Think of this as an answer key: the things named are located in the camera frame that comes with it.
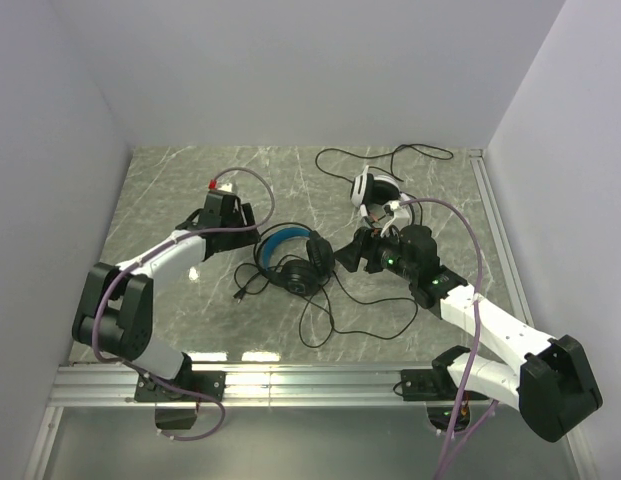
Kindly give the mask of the black blue headphones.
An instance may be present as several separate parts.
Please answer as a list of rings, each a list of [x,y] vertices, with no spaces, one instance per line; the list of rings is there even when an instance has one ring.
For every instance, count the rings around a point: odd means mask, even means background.
[[[287,292],[310,297],[315,295],[330,278],[335,268],[332,245],[316,230],[298,222],[283,222],[265,230],[272,231],[256,246],[254,260],[259,272],[273,285]],[[275,250],[284,242],[304,239],[306,257],[289,258],[279,266],[272,266]]]

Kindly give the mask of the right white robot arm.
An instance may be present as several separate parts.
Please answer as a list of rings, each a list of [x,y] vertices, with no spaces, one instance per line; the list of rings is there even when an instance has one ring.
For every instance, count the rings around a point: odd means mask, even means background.
[[[517,410],[542,439],[556,442],[603,405],[580,342],[554,338],[496,306],[441,263],[432,232],[411,225],[384,237],[359,228],[335,253],[349,272],[391,272],[408,283],[416,303],[437,318],[476,335],[496,355],[487,360],[452,348],[433,363],[445,385],[492,398]]]

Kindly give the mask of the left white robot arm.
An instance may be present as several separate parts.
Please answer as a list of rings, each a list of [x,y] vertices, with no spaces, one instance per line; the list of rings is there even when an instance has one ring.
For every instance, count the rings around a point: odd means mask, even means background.
[[[116,265],[99,262],[88,272],[75,319],[73,339],[141,371],[142,382],[160,380],[175,398],[208,395],[191,357],[153,333],[154,297],[181,273],[213,255],[254,245],[260,239],[252,206],[220,188],[178,224],[162,242]]]

